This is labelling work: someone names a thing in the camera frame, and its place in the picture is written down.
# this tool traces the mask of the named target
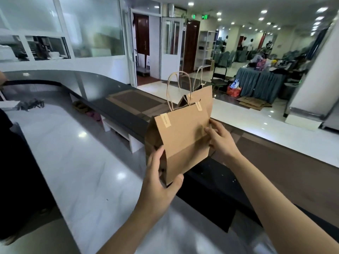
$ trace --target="white marble surface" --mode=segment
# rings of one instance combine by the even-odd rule
[[[131,154],[123,138],[77,113],[66,96],[45,102],[7,114],[21,126],[81,253],[93,254],[136,204],[144,150]],[[175,197],[136,253],[252,253],[236,231],[225,233]]]
[[[155,82],[139,86],[138,89],[166,99],[164,83]],[[175,86],[169,86],[169,92],[175,103],[181,99],[183,94],[188,93],[187,90],[179,91]],[[282,114],[281,105],[257,111],[214,99],[211,117],[339,167],[339,134],[322,129],[310,131],[289,125],[284,122]]]

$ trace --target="ceiling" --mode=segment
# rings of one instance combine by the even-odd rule
[[[222,12],[220,26],[229,27],[231,22],[235,25],[245,25],[252,30],[276,30],[273,25],[297,26],[297,30],[310,33],[313,23],[318,16],[324,16],[319,29],[325,27],[337,15],[339,0],[157,0],[163,3],[174,3],[176,6],[188,9],[199,14],[210,14],[219,17]],[[321,7],[328,7],[323,13],[316,13]]]

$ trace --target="black countertop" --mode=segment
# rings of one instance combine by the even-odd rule
[[[106,76],[70,70],[28,70],[5,72],[10,81],[5,85],[50,84],[64,87],[92,109],[101,113],[140,142],[144,142],[147,121],[108,101],[110,94],[135,89]],[[229,168],[207,157],[185,173],[177,194],[224,231],[239,210],[260,224],[247,196]],[[329,235],[339,242],[339,229],[301,209]]]

